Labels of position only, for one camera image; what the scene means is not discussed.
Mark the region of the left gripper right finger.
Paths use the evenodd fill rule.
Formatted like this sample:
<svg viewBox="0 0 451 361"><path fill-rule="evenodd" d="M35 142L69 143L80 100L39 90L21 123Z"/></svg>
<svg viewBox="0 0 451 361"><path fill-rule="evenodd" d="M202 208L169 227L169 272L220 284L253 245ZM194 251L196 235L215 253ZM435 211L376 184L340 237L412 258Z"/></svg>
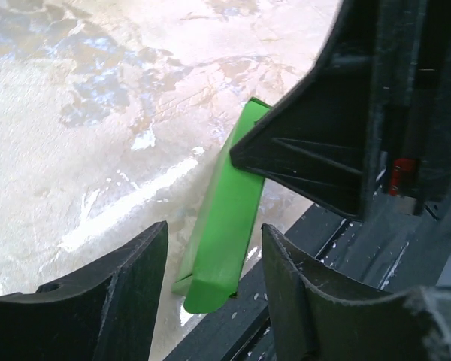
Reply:
<svg viewBox="0 0 451 361"><path fill-rule="evenodd" d="M268 224L262 261L278 360L451 360L451 287L369 287Z"/></svg>

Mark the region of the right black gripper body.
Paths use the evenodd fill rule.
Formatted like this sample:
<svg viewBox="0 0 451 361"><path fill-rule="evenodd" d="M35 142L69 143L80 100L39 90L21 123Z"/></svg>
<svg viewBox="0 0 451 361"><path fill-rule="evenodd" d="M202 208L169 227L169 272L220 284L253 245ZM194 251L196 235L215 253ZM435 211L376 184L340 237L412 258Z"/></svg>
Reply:
<svg viewBox="0 0 451 361"><path fill-rule="evenodd" d="M404 213L442 217L451 205L451 1L382 1L373 73L383 191Z"/></svg>

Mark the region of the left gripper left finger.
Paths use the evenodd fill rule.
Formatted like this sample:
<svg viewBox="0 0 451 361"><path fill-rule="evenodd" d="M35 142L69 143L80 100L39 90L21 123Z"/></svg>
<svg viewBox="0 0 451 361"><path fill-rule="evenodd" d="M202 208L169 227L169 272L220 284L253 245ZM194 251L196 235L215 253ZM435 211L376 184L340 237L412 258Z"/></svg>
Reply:
<svg viewBox="0 0 451 361"><path fill-rule="evenodd" d="M147 360L168 224L35 293L0 296L0 360Z"/></svg>

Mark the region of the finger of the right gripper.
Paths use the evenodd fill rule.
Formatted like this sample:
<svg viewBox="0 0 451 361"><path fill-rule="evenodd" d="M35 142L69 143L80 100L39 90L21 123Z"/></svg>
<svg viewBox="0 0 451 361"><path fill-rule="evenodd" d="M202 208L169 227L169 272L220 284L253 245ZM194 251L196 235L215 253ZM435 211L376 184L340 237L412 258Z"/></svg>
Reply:
<svg viewBox="0 0 451 361"><path fill-rule="evenodd" d="M345 1L308 74L231 149L235 168L363 220L379 2Z"/></svg>

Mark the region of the green paper box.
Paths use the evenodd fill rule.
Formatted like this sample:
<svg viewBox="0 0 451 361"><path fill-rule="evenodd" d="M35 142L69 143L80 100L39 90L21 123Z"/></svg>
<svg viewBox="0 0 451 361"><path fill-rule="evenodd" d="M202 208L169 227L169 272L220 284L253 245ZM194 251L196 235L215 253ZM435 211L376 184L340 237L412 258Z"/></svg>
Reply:
<svg viewBox="0 0 451 361"><path fill-rule="evenodd" d="M171 288L184 297L183 307L190 314L215 312L237 293L264 179L236 169L230 150L269 108L257 98L249 99L219 152Z"/></svg>

